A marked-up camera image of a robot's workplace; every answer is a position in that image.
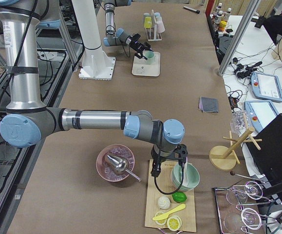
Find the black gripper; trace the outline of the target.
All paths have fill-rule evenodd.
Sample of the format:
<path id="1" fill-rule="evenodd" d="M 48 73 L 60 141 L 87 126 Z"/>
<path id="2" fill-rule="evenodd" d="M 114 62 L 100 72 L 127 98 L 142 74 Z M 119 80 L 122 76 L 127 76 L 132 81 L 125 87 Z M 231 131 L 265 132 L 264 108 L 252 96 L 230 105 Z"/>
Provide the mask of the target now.
<path id="1" fill-rule="evenodd" d="M 139 59 L 147 60 L 148 58 L 143 55 L 143 51 L 152 51 L 151 45 L 147 42 L 144 42 L 144 44 L 142 44 L 139 41 L 131 41 L 129 43 L 129 46 L 135 51 L 135 55 Z"/>
<path id="2" fill-rule="evenodd" d="M 152 169 L 151 169 L 151 176 L 152 177 L 159 177 L 161 172 L 161 163 L 166 161 L 167 159 L 171 159 L 174 155 L 174 152 L 164 152 L 158 148 L 157 145 L 154 145 L 151 150 L 151 157 L 153 159 L 152 162 Z"/>

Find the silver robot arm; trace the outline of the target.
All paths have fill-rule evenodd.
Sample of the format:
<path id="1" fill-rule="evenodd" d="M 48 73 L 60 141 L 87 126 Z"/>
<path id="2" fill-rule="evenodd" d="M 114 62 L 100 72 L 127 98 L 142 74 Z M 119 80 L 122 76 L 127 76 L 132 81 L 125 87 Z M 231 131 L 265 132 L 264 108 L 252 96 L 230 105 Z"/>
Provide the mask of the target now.
<path id="1" fill-rule="evenodd" d="M 15 147 L 26 148 L 59 131 L 121 129 L 127 137 L 153 144 L 153 177 L 159 176 L 165 160 L 177 160 L 184 166 L 187 160 L 187 150 L 182 144 L 185 129 L 178 120 L 153 120 L 147 111 L 50 108 L 41 101 L 36 26 L 58 9 L 54 0 L 0 0 L 11 95 L 7 114 L 0 122 L 3 139 Z"/>
<path id="2" fill-rule="evenodd" d="M 105 11 L 106 19 L 106 36 L 103 39 L 105 46 L 127 45 L 135 51 L 134 55 L 139 59 L 148 58 L 145 56 L 145 51 L 152 51 L 151 45 L 147 42 L 139 41 L 139 34 L 130 34 L 123 28 L 116 29 L 114 20 L 114 11 L 116 7 L 130 6 L 131 0 L 105 0 L 102 7 Z"/>

